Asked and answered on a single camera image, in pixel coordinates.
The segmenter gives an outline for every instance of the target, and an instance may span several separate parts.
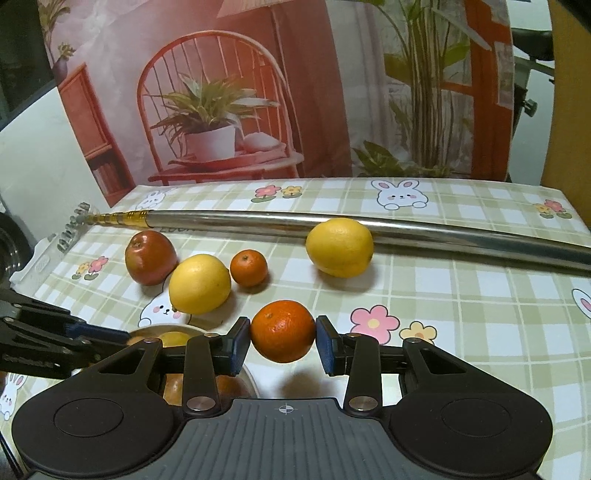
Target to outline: cartoon rabbit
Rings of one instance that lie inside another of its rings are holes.
[[[6,377],[6,386],[0,397],[0,413],[4,414],[4,420],[8,421],[10,415],[14,413],[14,407],[17,403],[18,389],[23,386],[27,377],[24,375],[8,374]]]
[[[372,187],[378,189],[378,203],[386,210],[400,207],[425,208],[429,199],[417,190],[418,180],[403,180],[394,186],[386,180],[374,180]]]
[[[156,323],[188,323],[191,319],[189,314],[179,312],[170,303],[168,284],[171,275],[165,280],[162,293],[154,297],[142,310],[138,327],[147,327]]]
[[[573,290],[574,302],[579,307],[579,310],[583,312],[588,319],[591,319],[591,297],[587,295],[583,290],[575,288]]]
[[[146,195],[146,197],[138,203],[136,210],[154,210],[166,198],[168,193],[175,191],[176,188],[169,190],[154,190]]]

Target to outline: bowl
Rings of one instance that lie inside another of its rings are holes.
[[[207,333],[205,330],[201,330],[200,328],[194,327],[192,325],[184,325],[179,323],[160,323],[157,325],[149,325],[147,327],[138,328],[137,330],[132,330],[129,334],[132,337],[141,336],[147,338],[157,337],[158,335],[162,335],[164,332],[181,332],[186,333],[191,337]],[[251,373],[248,371],[246,365],[242,365],[242,370],[240,370],[240,373],[236,377],[244,382],[246,389],[252,398],[260,397],[256,383]]]

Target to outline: black tire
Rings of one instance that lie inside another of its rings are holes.
[[[10,216],[1,212],[0,230],[2,230],[4,234],[8,236],[14,243],[14,246],[16,247],[17,258],[21,264],[21,268],[19,270],[21,270],[33,257],[33,249],[31,248],[31,245],[29,245],[27,237],[22,232],[17,223],[12,220],[12,218],[10,218]],[[7,246],[3,245],[3,242],[0,240],[0,247],[6,248]],[[0,272],[0,274],[4,277],[5,272]]]

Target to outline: wooden chair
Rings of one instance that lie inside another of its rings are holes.
[[[265,163],[243,165],[227,170],[166,166],[186,157],[183,136],[172,139],[172,132],[150,126],[166,118],[170,110],[158,95],[184,92],[179,73],[199,81],[226,77],[242,79],[244,87],[256,90],[256,96],[274,100],[278,107],[257,108],[256,119],[243,119],[243,133],[264,132],[286,145],[286,157]],[[304,157],[294,151],[285,77],[271,53],[255,40],[235,32],[204,30],[180,37],[163,47],[146,65],[137,90],[139,115],[154,157],[158,173],[149,181],[257,180],[263,178],[297,178],[296,165]]]

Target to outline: tablecloth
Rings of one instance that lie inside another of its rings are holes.
[[[138,186],[113,211],[142,208],[365,215],[465,225],[591,246],[589,230],[561,192],[487,181],[291,179]],[[225,333],[238,316],[252,318],[271,301],[292,299],[314,316],[328,315],[342,333],[365,329],[388,345],[401,345],[406,336],[422,336],[533,395],[546,407],[554,422],[554,439],[540,469],[545,480],[591,478],[588,278],[502,262],[474,262],[461,255],[429,256],[378,248],[364,274],[343,280],[319,274],[301,240],[162,231],[181,259],[206,252],[229,265],[237,252],[252,248],[268,260],[271,277],[265,289],[247,293],[234,285],[223,306],[193,317],[191,324]],[[36,292],[36,298],[70,309],[97,325],[136,328],[140,312],[162,287],[142,289],[127,274],[124,249],[133,233],[127,228],[90,228]],[[386,316],[395,320],[368,328],[370,319],[380,321]],[[251,348],[246,365],[263,397],[334,396],[342,401],[345,392],[346,377],[324,375],[314,347],[288,365],[267,361]],[[395,403],[400,398],[397,378],[384,375],[382,383],[384,403]],[[18,389],[16,408],[51,384],[26,378]],[[11,411],[0,416],[0,429],[10,442],[12,416]]]

